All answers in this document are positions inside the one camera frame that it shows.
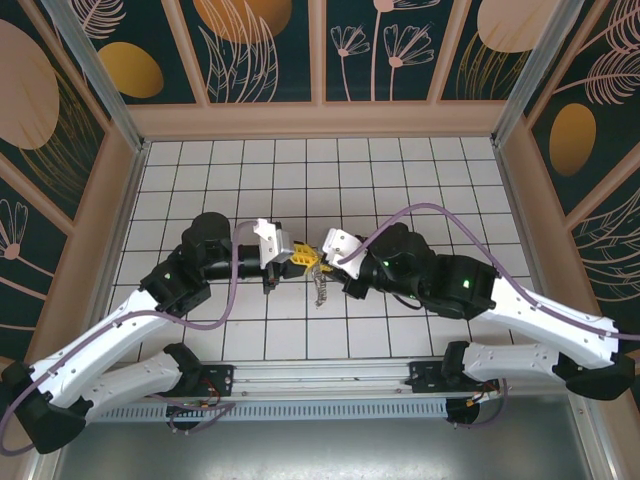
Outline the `small circuit board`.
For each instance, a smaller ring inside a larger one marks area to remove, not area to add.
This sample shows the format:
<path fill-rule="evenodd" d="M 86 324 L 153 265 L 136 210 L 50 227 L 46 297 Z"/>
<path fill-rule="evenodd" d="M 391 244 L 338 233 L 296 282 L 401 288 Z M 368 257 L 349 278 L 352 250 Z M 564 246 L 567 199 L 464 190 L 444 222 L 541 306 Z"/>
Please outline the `small circuit board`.
<path fill-rule="evenodd" d="M 178 417 L 178 416 L 196 416 L 202 417 L 220 407 L 219 404 L 210 404 L 203 402 L 167 402 L 165 416 Z"/>

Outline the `grey metal sheet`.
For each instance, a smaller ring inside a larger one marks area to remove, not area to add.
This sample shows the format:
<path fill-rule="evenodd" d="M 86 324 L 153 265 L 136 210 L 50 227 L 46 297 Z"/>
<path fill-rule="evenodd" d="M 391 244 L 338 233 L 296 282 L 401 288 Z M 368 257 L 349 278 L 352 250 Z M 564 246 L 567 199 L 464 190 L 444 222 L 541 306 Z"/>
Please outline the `grey metal sheet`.
<path fill-rule="evenodd" d="M 194 436 L 98 424 L 42 480 L 610 480 L 570 419 L 511 413 L 480 429 L 442 420 L 221 422 Z"/>

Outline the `grey side rail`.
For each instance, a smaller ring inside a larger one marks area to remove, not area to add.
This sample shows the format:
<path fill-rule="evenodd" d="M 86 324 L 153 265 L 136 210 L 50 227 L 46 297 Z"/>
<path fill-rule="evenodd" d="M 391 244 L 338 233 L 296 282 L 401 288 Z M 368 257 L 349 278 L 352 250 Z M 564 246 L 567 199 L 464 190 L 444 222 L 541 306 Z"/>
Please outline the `grey side rail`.
<path fill-rule="evenodd" d="M 533 290 L 571 305 L 573 297 L 564 285 L 561 262 L 566 239 L 561 233 L 559 205 L 544 164 L 529 143 L 520 140 L 506 142 L 497 151 L 497 159 L 524 242 Z"/>
<path fill-rule="evenodd" d="M 93 284 L 76 328 L 79 334 L 95 326 L 110 306 L 111 289 L 149 149 L 150 143 L 143 142 L 123 166 L 98 179 L 97 197 L 88 207 L 88 231 L 83 234 L 83 246 L 96 257 L 82 262 Z"/>

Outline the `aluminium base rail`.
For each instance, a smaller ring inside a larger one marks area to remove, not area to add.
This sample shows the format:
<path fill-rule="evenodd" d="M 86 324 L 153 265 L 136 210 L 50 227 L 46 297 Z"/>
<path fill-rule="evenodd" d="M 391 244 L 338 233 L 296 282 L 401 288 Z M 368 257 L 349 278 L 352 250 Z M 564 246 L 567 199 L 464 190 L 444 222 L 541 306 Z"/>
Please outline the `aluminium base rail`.
<path fill-rule="evenodd" d="M 510 365 L 480 362 L 480 370 L 466 373 L 441 357 L 343 359 L 300 361 L 205 362 L 235 367 L 232 394 L 250 398 L 329 398 L 331 396 L 391 396 L 411 394 L 405 384 L 408 365 L 414 361 L 441 361 L 442 374 L 452 390 L 447 393 L 417 393 L 423 396 L 460 397 L 479 391 L 489 381 L 507 383 L 515 395 L 564 394 L 565 381 L 553 377 L 551 368 L 541 362 L 525 361 Z"/>

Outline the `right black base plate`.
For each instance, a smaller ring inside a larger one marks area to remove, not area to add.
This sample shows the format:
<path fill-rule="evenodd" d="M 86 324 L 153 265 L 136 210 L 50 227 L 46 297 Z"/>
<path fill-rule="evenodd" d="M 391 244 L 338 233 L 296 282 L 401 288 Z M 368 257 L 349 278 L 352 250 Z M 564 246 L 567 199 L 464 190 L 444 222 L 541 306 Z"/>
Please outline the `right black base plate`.
<path fill-rule="evenodd" d="M 414 361 L 408 365 L 409 376 L 405 380 L 414 394 L 447 393 L 451 385 L 442 374 L 441 361 Z"/>

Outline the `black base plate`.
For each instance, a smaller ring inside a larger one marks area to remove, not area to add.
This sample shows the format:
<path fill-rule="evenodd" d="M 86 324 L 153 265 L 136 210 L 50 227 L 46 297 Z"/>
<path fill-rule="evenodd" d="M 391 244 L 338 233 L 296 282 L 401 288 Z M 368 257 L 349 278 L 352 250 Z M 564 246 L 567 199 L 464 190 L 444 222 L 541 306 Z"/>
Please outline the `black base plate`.
<path fill-rule="evenodd" d="M 194 395 L 198 397 L 230 397 L 234 385 L 235 367 L 232 365 L 204 365 L 196 384 Z"/>
<path fill-rule="evenodd" d="M 405 380 L 414 394 L 447 393 L 451 385 L 442 374 L 441 361 L 414 361 L 408 365 L 409 376 Z"/>

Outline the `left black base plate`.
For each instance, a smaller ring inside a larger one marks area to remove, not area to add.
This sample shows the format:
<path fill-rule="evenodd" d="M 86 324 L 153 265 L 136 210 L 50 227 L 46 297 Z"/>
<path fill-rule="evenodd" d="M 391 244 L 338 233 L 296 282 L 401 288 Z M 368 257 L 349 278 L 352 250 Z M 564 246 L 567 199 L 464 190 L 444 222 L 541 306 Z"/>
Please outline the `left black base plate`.
<path fill-rule="evenodd" d="M 235 367 L 232 365 L 204 365 L 196 384 L 194 395 L 198 397 L 230 397 L 234 385 Z"/>

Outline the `aluminium frame post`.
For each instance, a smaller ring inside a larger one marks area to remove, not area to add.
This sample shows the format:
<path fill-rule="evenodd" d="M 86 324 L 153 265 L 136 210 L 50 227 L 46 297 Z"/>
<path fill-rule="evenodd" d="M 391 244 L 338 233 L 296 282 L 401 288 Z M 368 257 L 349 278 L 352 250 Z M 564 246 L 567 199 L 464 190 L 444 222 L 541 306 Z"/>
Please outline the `aluminium frame post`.
<path fill-rule="evenodd" d="M 90 39 L 86 36 L 67 0 L 41 0 L 50 18 L 59 27 L 74 57 L 84 68 L 89 82 L 94 86 L 102 103 L 126 142 L 140 152 L 145 145 L 127 106 L 110 79 L 99 55 Z"/>
<path fill-rule="evenodd" d="M 532 49 L 491 133 L 492 146 L 500 150 L 518 123 L 524 108 L 549 70 L 585 0 L 560 0 Z"/>

